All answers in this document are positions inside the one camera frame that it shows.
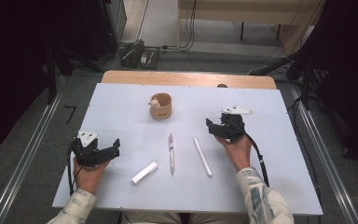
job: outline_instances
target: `white pen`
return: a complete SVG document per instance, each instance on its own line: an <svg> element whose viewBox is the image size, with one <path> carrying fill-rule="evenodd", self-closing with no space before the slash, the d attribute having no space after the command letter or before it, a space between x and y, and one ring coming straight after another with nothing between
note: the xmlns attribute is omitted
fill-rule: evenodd
<svg viewBox="0 0 358 224"><path fill-rule="evenodd" d="M170 134L170 137L168 137L168 145L170 147L170 152L171 152L170 165L171 165L171 172L173 174L173 171L175 170L175 161L174 161L174 157L173 157L173 137L172 137L172 134Z"/></svg>
<svg viewBox="0 0 358 224"><path fill-rule="evenodd" d="M201 157L202 163L205 167L206 173L208 174L208 176L212 176L211 169L209 168L208 162L205 160L205 156L202 153L202 149L200 147L199 141L197 140L197 138L193 138L193 141L194 141L194 144L196 145L197 151L200 154L200 157Z"/></svg>

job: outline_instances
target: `white sleeve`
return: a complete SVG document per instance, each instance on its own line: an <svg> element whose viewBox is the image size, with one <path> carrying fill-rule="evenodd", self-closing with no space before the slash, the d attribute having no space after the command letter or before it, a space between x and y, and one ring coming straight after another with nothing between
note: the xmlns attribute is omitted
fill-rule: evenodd
<svg viewBox="0 0 358 224"><path fill-rule="evenodd" d="M83 224L86 222L97 197L83 189L76 189L68 204L48 224Z"/></svg>
<svg viewBox="0 0 358 224"><path fill-rule="evenodd" d="M270 189L254 168L237 172L250 223L295 223L282 195Z"/></svg>

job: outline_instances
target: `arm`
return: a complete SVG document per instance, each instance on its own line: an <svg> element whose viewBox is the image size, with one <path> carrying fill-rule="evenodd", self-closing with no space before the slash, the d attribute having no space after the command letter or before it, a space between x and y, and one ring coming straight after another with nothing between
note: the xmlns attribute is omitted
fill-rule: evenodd
<svg viewBox="0 0 358 224"><path fill-rule="evenodd" d="M237 180L244 196L250 223L294 223L284 198L270 189L258 172L251 167L250 155L252 144L244 135L234 143L215 137L223 145L228 157L237 171Z"/></svg>
<svg viewBox="0 0 358 224"><path fill-rule="evenodd" d="M85 223L97 202L97 197L94 195L100 185L103 170L108 164L109 161L101 163L96 168L82 168L74 158L74 176L76 176L77 188L68 204L48 224Z"/></svg>

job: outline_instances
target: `metal rail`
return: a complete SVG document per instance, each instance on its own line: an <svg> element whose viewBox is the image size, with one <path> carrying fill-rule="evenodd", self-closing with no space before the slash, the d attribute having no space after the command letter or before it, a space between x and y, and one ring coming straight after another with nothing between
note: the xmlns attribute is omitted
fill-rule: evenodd
<svg viewBox="0 0 358 224"><path fill-rule="evenodd" d="M296 98L300 96L299 90L296 87L292 87L292 94ZM302 119L307 127L307 130L310 134L313 145L315 146L316 152L321 160L324 171L326 172L327 178L330 181L330 185L336 194L337 202L341 207L342 214L344 215L347 223L349 224L358 224L358 213L356 208L353 205L351 196L349 195L339 173L331 159L327 148L324 144L318 128L316 127L315 122L310 111L306 110L305 107L300 104L299 110Z"/></svg>
<svg viewBox="0 0 358 224"><path fill-rule="evenodd" d="M2 195L0 197L0 224L4 223L7 213L13 204L14 199L16 198L17 193L19 192L21 183L27 174L27 171L31 165L31 162L34 159L34 155L38 150L39 144L43 139L43 136L46 132L46 129L51 121L51 118L54 115L54 112L57 108L57 105L62 97L62 90L64 89L68 78L60 76L59 83L57 86L58 93L55 99L48 105L42 115L42 118L39 120L34 134L32 135L27 148L22 153L21 159L17 164L17 167L11 176L10 180L7 182Z"/></svg>

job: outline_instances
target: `white table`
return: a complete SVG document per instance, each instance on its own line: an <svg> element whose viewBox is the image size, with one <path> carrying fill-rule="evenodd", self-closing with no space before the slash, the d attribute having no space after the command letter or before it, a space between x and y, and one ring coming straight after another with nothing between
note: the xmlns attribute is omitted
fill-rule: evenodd
<svg viewBox="0 0 358 224"><path fill-rule="evenodd" d="M149 115L149 98L157 92L172 97L169 119ZM222 107L240 105L253 115L243 116L246 131L257 142L270 185L295 215L321 215L290 119L279 91L208 87L99 84L81 130L99 134L99 148L120 139L120 157L103 174L98 208L204 213L243 213L241 190L226 152L208 133L205 119L218 123ZM170 172L168 136L175 144L175 173ZM193 144L197 137L213 176L207 176ZM252 165L261 174L255 153ZM134 185L131 179L151 161L158 169ZM62 177L53 206L69 199L67 176Z"/></svg>

